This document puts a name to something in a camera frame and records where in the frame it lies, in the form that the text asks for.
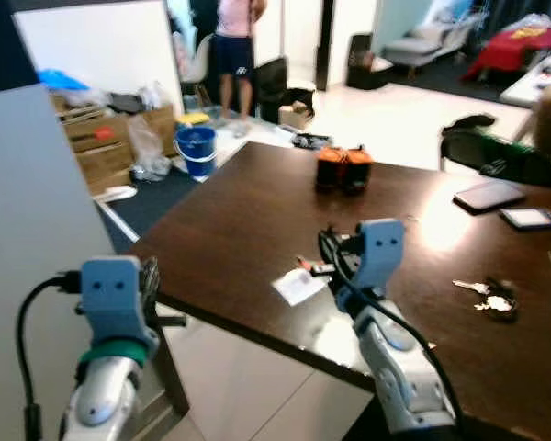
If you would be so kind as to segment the bunch of keys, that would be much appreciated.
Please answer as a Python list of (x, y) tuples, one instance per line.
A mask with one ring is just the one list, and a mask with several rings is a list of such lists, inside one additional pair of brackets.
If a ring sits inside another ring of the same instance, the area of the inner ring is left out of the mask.
[(519, 318), (519, 305), (510, 282), (487, 277), (484, 282), (453, 280), (452, 285), (474, 291), (478, 302), (473, 310), (485, 312), (494, 321), (514, 323)]

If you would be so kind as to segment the white paper card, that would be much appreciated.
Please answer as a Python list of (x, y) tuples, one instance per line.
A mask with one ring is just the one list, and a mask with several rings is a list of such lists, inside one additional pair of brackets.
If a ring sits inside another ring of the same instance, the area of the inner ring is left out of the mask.
[(288, 306), (297, 306), (329, 286), (329, 277), (313, 276), (308, 269), (288, 270), (271, 282), (271, 287)]

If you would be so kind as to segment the orange and black battery pack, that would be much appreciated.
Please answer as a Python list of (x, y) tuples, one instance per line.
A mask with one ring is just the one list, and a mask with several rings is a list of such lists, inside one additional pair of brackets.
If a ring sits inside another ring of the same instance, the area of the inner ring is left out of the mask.
[(359, 146), (356, 150), (326, 147), (317, 152), (314, 189), (317, 192), (339, 190), (346, 195), (364, 193), (373, 164), (372, 156)]

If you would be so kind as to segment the grey cabinet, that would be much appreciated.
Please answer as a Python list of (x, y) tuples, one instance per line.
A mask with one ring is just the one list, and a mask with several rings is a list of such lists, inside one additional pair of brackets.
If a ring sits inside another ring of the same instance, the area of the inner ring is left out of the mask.
[[(38, 283), (113, 253), (96, 204), (59, 126), (44, 85), (0, 92), (0, 441), (23, 441), (25, 396), (16, 353), (20, 303)], [(29, 308), (28, 365), (46, 440), (58, 438), (73, 395), (75, 364), (90, 347), (91, 328), (73, 312), (78, 297), (45, 290)], [(132, 441), (188, 435), (151, 364), (129, 425)]]

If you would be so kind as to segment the clear plastic bag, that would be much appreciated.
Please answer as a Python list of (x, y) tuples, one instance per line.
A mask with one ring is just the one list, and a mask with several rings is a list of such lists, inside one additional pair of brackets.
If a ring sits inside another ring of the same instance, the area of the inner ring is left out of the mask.
[(174, 114), (159, 109), (159, 114), (145, 112), (126, 118), (131, 141), (134, 179), (146, 182), (165, 180), (172, 168), (174, 155)]

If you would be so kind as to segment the blue bucket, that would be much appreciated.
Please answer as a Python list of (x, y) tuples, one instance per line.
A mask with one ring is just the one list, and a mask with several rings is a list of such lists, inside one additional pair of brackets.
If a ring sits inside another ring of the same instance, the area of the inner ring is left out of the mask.
[(183, 156), (186, 172), (205, 182), (217, 167), (217, 132), (210, 126), (188, 126), (176, 130), (176, 151)]

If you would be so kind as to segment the stacked cardboard boxes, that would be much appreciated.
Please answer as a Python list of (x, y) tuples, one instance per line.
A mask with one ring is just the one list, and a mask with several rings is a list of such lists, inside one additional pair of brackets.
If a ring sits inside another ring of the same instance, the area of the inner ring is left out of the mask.
[(82, 91), (49, 92), (64, 134), (81, 168), (88, 194), (99, 195), (112, 187), (132, 185), (134, 156), (126, 130), (126, 118), (159, 109), (174, 114), (174, 104), (145, 104), (140, 96), (113, 96), (108, 102)]

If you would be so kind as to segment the phone with lit screen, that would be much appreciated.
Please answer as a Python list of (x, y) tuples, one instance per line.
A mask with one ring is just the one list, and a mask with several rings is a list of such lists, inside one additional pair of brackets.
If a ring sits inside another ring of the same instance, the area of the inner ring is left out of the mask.
[(516, 231), (551, 230), (551, 210), (500, 209), (499, 214)]

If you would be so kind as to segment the black bag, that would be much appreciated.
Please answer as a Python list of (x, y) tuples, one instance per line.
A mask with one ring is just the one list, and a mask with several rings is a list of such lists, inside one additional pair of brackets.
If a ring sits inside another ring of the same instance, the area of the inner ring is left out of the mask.
[(276, 58), (254, 68), (254, 96), (260, 110), (260, 118), (270, 123), (279, 123), (279, 109), (283, 106), (302, 104), (308, 110), (308, 117), (316, 117), (314, 93), (316, 85), (295, 83), (289, 80), (287, 58)]

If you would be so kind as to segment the black and green chair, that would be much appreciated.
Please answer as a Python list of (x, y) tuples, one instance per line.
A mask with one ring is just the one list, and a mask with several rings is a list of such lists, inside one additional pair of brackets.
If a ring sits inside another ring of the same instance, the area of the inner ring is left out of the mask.
[(490, 134), (490, 114), (467, 115), (441, 130), (440, 164), (456, 163), (478, 174), (551, 188), (551, 158), (535, 147)]

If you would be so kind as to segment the black bin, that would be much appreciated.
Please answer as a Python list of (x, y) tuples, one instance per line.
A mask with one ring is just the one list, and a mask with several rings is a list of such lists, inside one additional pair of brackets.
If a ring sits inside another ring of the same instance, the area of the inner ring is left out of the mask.
[(345, 84), (360, 91), (376, 91), (388, 84), (393, 63), (372, 50), (372, 34), (354, 34), (348, 46)]

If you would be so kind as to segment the blue plastic bag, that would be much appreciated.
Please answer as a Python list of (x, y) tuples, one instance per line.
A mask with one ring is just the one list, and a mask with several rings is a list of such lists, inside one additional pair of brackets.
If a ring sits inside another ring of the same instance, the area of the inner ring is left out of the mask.
[(39, 70), (38, 80), (51, 91), (90, 91), (90, 85), (82, 83), (61, 70)]

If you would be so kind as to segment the standing person in pink shirt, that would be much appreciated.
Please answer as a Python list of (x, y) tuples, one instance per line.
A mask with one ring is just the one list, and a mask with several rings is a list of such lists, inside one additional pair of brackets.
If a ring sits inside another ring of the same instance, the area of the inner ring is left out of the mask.
[(237, 105), (239, 120), (250, 117), (254, 26), (267, 9), (267, 0), (219, 0), (214, 47), (219, 67), (222, 114)]

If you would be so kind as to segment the white board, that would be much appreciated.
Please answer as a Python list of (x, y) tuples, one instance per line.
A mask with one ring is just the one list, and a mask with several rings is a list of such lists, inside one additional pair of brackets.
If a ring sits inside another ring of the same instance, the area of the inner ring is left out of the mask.
[(129, 0), (12, 14), (37, 77), (67, 77), (91, 91), (139, 93), (149, 88), (183, 113), (182, 85), (164, 0)]

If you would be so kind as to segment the red cloth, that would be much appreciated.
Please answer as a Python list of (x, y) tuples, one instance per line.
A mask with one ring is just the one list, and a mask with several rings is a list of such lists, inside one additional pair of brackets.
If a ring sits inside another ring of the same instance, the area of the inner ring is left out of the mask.
[(551, 27), (503, 30), (487, 41), (460, 80), (472, 81), (484, 71), (526, 70), (529, 59), (538, 51), (551, 51)]

